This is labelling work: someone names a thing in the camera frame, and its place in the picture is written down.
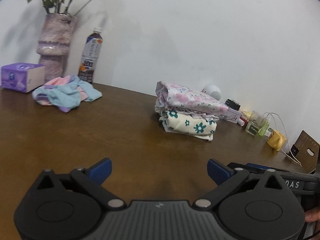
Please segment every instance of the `blue gripper pad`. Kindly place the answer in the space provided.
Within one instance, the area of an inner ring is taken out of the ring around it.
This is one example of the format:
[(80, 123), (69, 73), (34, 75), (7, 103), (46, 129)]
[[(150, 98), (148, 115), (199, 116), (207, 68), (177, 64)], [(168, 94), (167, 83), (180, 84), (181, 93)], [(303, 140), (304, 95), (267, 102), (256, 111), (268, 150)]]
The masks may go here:
[(234, 171), (229, 167), (210, 159), (207, 164), (207, 172), (209, 177), (219, 186), (234, 175)]
[(108, 158), (104, 158), (85, 171), (89, 179), (98, 185), (101, 185), (110, 176), (111, 172), (112, 162)]

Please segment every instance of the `brown tabletop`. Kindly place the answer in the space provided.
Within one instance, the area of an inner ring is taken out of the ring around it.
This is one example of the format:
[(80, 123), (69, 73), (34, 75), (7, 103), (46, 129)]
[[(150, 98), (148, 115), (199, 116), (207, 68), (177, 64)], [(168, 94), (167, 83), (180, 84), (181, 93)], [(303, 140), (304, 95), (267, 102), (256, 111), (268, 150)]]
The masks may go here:
[(65, 114), (40, 106), (31, 94), (0, 90), (0, 235), (20, 239), (13, 213), (44, 168), (68, 173), (104, 157), (113, 163), (103, 187), (123, 198), (187, 199), (215, 188), (206, 164), (248, 162), (304, 170), (273, 152), (266, 137), (253, 137), (238, 124), (217, 122), (212, 142), (166, 133), (154, 113), (156, 97), (95, 84), (103, 97)]

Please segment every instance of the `crumpled cloth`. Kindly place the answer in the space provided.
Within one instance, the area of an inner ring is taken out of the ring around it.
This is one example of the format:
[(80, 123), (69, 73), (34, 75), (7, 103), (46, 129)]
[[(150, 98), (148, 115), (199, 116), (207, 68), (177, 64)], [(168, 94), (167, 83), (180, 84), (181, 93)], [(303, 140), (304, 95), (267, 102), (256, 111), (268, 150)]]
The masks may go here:
[(67, 113), (81, 101), (94, 101), (102, 96), (88, 82), (77, 76), (57, 77), (32, 92), (32, 97), (42, 106), (57, 106)]
[(193, 117), (211, 117), (218, 120), (228, 111), (226, 105), (205, 93), (163, 81), (157, 83), (156, 95), (157, 113), (173, 109), (178, 113), (191, 114)]
[(199, 139), (212, 141), (217, 124), (211, 118), (194, 118), (175, 110), (163, 111), (160, 117), (166, 132), (182, 133)]

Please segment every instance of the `human hand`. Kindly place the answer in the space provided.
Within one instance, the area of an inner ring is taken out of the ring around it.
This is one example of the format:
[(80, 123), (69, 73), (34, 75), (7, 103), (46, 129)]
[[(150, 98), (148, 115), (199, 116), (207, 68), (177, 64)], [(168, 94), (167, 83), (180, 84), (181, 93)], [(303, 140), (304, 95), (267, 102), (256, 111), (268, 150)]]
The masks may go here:
[[(308, 210), (305, 213), (305, 221), (307, 223), (312, 223), (317, 221), (314, 233), (318, 232), (320, 230), (320, 206), (317, 206), (315, 208)], [(320, 234), (313, 237), (312, 240), (320, 240)]]

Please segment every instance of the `yellow mug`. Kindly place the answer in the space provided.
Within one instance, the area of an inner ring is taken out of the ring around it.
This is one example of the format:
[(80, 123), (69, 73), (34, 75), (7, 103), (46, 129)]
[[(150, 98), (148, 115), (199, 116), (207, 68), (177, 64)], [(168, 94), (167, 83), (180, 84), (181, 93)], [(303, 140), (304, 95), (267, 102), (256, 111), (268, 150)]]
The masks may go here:
[(286, 140), (287, 139), (284, 135), (279, 133), (277, 130), (273, 130), (271, 135), (269, 136), (269, 139), (267, 140), (267, 144), (270, 145), (276, 151), (280, 151), (282, 146), (285, 144)]

